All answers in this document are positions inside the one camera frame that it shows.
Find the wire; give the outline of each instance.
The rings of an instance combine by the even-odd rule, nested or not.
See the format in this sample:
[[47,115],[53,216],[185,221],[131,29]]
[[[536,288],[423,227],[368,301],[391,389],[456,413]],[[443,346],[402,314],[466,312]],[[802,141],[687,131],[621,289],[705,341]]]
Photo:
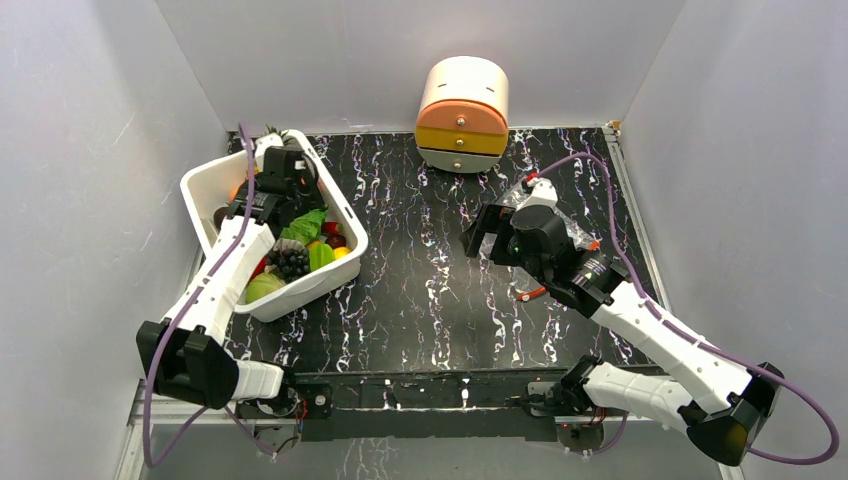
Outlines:
[[306,400],[303,401],[303,413],[300,415],[300,418],[295,417],[295,421],[297,422],[297,433],[303,433],[303,419],[306,418],[306,413],[309,409],[306,408]]
[[621,440],[621,435],[624,434],[624,427],[627,425],[627,416],[628,415],[630,415],[630,413],[624,412],[624,416],[621,417],[621,426],[618,427],[618,431],[615,432],[615,436],[612,437],[612,440],[610,440],[610,443],[604,445],[603,447],[601,447],[597,450],[590,450],[589,452],[592,455],[600,455],[602,453],[608,452],[610,449],[612,449],[612,447],[615,446],[616,443],[618,443],[619,440]]
[[592,409],[592,418],[589,419],[589,423],[586,424],[587,427],[591,427],[595,424],[595,416],[598,414],[598,407],[594,407]]
[[265,455],[269,455],[269,456],[271,456],[271,457],[273,457],[273,456],[274,456],[274,449],[273,449],[273,448],[271,448],[271,447],[269,447],[268,445],[265,445],[264,443],[262,443],[262,441],[261,441],[261,440],[259,440],[258,438],[256,438],[256,436],[255,436],[255,435],[254,435],[254,434],[250,431],[250,429],[248,429],[248,428],[247,428],[247,425],[245,425],[245,424],[244,424],[244,422],[242,422],[242,421],[241,421],[241,420],[240,420],[240,419],[236,416],[236,414],[235,414],[235,413],[233,413],[233,411],[232,411],[232,410],[230,410],[230,407],[229,407],[229,406],[226,406],[226,405],[225,405],[225,406],[224,406],[224,411],[225,411],[225,412],[227,412],[227,416],[228,416],[228,417],[230,417],[230,418],[231,418],[231,419],[232,419],[232,420],[236,423],[236,425],[238,425],[238,426],[239,426],[239,428],[241,428],[241,431],[242,431],[242,432],[244,432],[244,434],[245,434],[245,435],[247,435],[247,437],[248,437],[248,438],[250,438],[251,440],[253,440],[253,443],[255,443],[255,444],[256,444],[256,448],[258,448],[259,450],[261,450],[261,451],[262,451],[262,453],[264,453]]
[[[732,353],[724,352],[724,351],[719,350],[718,348],[716,348],[712,345],[706,344],[704,342],[699,342],[698,339],[696,339],[695,337],[684,332],[683,330],[681,330],[677,326],[673,325],[671,322],[663,322],[662,321],[663,320],[662,313],[657,308],[656,304],[654,303],[654,300],[652,298],[650,298],[648,296],[648,294],[645,292],[645,289],[642,288],[642,282],[639,280],[639,275],[637,275],[637,273],[636,273],[636,268],[633,266],[633,262],[630,261],[630,259],[624,253],[624,250],[622,250],[621,246],[618,244],[618,233],[617,233],[617,229],[616,229],[616,226],[615,226],[615,209],[614,209],[614,204],[613,204],[613,199],[612,199],[612,180],[610,180],[609,169],[607,168],[607,166],[604,162],[602,162],[601,160],[598,159],[598,157],[596,157],[596,156],[594,156],[594,155],[592,155],[591,153],[588,153],[588,152],[575,153],[573,155],[569,155],[565,158],[557,160],[553,164],[542,169],[542,171],[539,172],[538,176],[540,176],[540,177],[547,176],[551,172],[562,167],[563,165],[566,165],[570,162],[573,162],[573,161],[579,160],[579,159],[585,159],[585,160],[589,160],[589,161],[593,162],[595,165],[597,165],[600,168],[601,172],[603,173],[604,183],[606,184],[606,188],[607,188],[607,208],[609,210],[607,212],[608,213],[607,216],[609,217],[610,237],[612,239],[612,246],[615,249],[615,253],[618,254],[618,256],[621,258],[621,261],[624,263],[625,267],[627,267],[627,271],[630,273],[630,277],[633,280],[633,286],[636,288],[636,292],[639,294],[639,297],[642,298],[643,300],[645,300],[645,306],[647,307],[648,311],[651,312],[651,315],[653,315],[654,318],[659,320],[669,330],[671,330],[672,332],[677,334],[677,336],[686,340],[689,343],[697,345],[697,347],[700,348],[701,350],[707,351],[707,352],[712,353],[713,355],[721,357],[725,360],[728,360],[730,362],[741,365],[741,366],[747,368],[748,370],[756,373],[757,375],[760,375],[761,377],[764,377],[771,382],[774,382],[774,383],[776,383],[776,384],[778,384],[782,387],[785,387],[787,390],[789,390],[790,392],[797,395],[801,400],[803,400],[813,410],[815,410],[815,412],[819,415],[819,417],[821,417],[822,421],[824,421],[824,424],[827,427],[828,432],[830,433],[830,446],[827,448],[827,450],[824,451],[824,453],[822,453],[821,455],[817,455],[815,457],[789,458],[789,457],[784,457],[784,456],[781,456],[781,455],[775,455],[775,454],[772,454],[772,453],[763,452],[763,451],[757,450],[755,448],[751,448],[749,450],[749,452],[752,453],[753,455],[758,456],[758,457],[765,458],[766,460],[771,460],[773,462],[779,462],[779,463],[785,463],[785,464],[789,464],[789,465],[816,465],[816,464],[819,464],[819,463],[826,462],[826,461],[830,460],[831,458],[833,458],[833,456],[836,455],[837,450],[839,450],[839,431],[836,428],[836,424],[833,422],[833,419],[830,417],[830,415],[828,415],[828,413],[824,410],[824,407],[822,407],[821,404],[819,404],[816,400],[814,400],[807,392],[802,390],[801,387],[794,384],[793,382],[790,382],[789,380],[786,380],[785,378],[782,378],[778,375],[775,375],[774,373],[772,373],[772,372],[770,372],[770,371],[768,371],[768,370],[766,370],[762,367],[757,366],[753,362],[746,360],[746,359],[744,359],[740,356],[734,355]],[[620,436],[622,430],[624,430],[624,422],[621,423],[621,430],[619,430],[619,433],[616,434],[616,438],[613,439],[613,442],[610,445],[607,445],[607,447],[604,447],[603,449],[601,449],[601,450],[599,450],[598,452],[595,452],[595,453],[602,453],[603,451],[608,450],[609,447],[611,447],[617,441],[617,438]]]
[[[239,136],[241,137],[242,144],[244,145],[244,149],[247,152],[247,200],[244,207],[244,219],[241,224],[241,229],[239,229],[239,233],[236,235],[236,238],[233,240],[233,243],[224,251],[221,255],[221,258],[212,265],[212,268],[209,269],[208,276],[212,276],[215,272],[221,268],[221,265],[227,260],[233,251],[238,248],[238,245],[241,243],[244,238],[245,232],[247,232],[247,226],[250,223],[250,214],[253,210],[253,199],[254,199],[254,183],[255,183],[255,174],[254,171],[256,165],[256,158],[253,155],[253,147],[251,145],[250,137],[247,136],[244,130],[244,126],[239,122]],[[150,469],[154,469],[159,466],[160,463],[171,453],[171,450],[180,440],[183,433],[185,433],[186,429],[191,425],[197,418],[206,411],[206,407],[200,408],[197,412],[194,413],[186,422],[177,430],[177,433],[174,434],[174,437],[162,451],[162,454],[158,458],[153,458],[153,449],[151,447],[150,441],[150,416],[152,410],[153,403],[153,384],[156,380],[156,373],[159,371],[159,364],[162,361],[162,355],[165,352],[165,348],[168,346],[168,342],[170,342],[171,337],[174,335],[174,332],[179,326],[182,319],[185,317],[188,310],[197,302],[198,297],[203,292],[203,286],[198,286],[194,292],[189,296],[188,300],[183,304],[182,308],[180,308],[179,312],[174,315],[174,318],[171,319],[171,322],[168,324],[168,328],[165,330],[165,333],[162,335],[162,338],[159,340],[159,344],[156,346],[156,351],[153,353],[153,359],[150,362],[150,369],[147,372],[147,378],[145,379],[144,385],[144,404],[143,404],[143,414],[142,414],[142,447],[144,450],[144,463],[147,464],[147,467]],[[230,418],[233,419],[236,424],[238,424],[241,429],[253,439],[254,443],[256,443],[257,447],[260,450],[267,453],[268,455],[273,455],[273,450],[264,445],[259,441],[247,427],[235,416],[235,414],[230,410],[229,407],[225,406],[224,410],[227,412]]]
[[288,439],[286,439],[285,442],[282,443],[282,445],[280,445],[280,448],[278,448],[277,451],[274,452],[274,453],[279,454],[284,448],[286,448],[286,445],[288,445],[288,443],[292,442],[292,441],[295,442],[294,444],[292,444],[292,448],[294,448],[294,446],[297,445],[297,440],[299,438],[300,437],[298,435],[295,435],[293,437],[289,437]]

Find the green vegetable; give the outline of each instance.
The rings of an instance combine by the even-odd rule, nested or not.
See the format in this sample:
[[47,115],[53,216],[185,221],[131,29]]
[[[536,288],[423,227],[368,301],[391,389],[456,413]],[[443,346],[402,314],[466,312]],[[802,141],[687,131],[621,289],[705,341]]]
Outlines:
[[316,271],[319,268],[333,263],[336,256],[333,249],[326,243],[318,243],[309,249],[309,270]]
[[277,128],[277,127],[275,127],[275,126],[273,126],[273,125],[268,125],[267,123],[265,124],[265,130],[266,130],[266,131],[265,131],[265,135],[271,135],[272,133],[276,133],[277,135],[279,135],[279,136],[281,136],[281,137],[285,137],[285,136],[286,136],[286,134],[287,134],[287,133],[289,133],[289,131],[288,131],[288,130],[282,130],[282,131],[280,131],[280,129],[279,129],[279,128]]
[[283,229],[280,238],[297,240],[304,245],[309,245],[321,234],[321,225],[324,224],[325,218],[327,218],[327,212],[324,210],[312,210],[292,220],[292,223]]
[[280,280],[273,273],[260,273],[247,284],[245,300],[247,300],[247,303],[253,303],[265,295],[276,292],[285,285],[286,282]]

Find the table surface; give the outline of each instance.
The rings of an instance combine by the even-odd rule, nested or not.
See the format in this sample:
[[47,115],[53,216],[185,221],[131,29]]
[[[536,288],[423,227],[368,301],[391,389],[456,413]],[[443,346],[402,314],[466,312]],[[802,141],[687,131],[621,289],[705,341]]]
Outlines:
[[[498,165],[471,175],[426,166],[409,133],[310,141],[368,232],[362,269],[355,280],[274,322],[234,315],[224,347],[235,358],[296,372],[351,373],[563,368],[584,354],[649,363],[619,336],[549,297],[515,302],[510,269],[465,257],[459,241],[483,203],[559,158],[589,151],[610,167],[621,245],[653,295],[600,128],[511,131]],[[559,208],[614,255],[596,168],[576,162],[551,179]]]

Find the yellow drawer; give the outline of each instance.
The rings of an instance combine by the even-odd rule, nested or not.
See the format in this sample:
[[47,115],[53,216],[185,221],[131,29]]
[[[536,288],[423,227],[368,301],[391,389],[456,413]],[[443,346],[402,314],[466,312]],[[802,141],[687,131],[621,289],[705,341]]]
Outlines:
[[462,132],[444,128],[417,127],[415,143],[421,148],[484,155],[501,155],[509,134]]

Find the red fruit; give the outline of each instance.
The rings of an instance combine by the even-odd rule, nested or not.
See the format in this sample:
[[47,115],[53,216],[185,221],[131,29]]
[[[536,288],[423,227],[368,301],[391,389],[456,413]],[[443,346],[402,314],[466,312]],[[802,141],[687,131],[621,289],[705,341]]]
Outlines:
[[338,222],[324,222],[324,225],[321,225],[321,233],[324,235],[341,235],[342,226]]
[[268,258],[262,257],[262,260],[259,260],[259,265],[256,266],[256,270],[254,270],[253,273],[250,275],[250,280],[253,280],[254,277],[256,277],[260,273],[264,272],[265,271],[265,265],[267,265],[267,264],[268,264]]
[[324,243],[329,245],[333,250],[347,246],[347,240],[345,240],[345,238],[341,235],[331,235],[327,237],[327,241]]

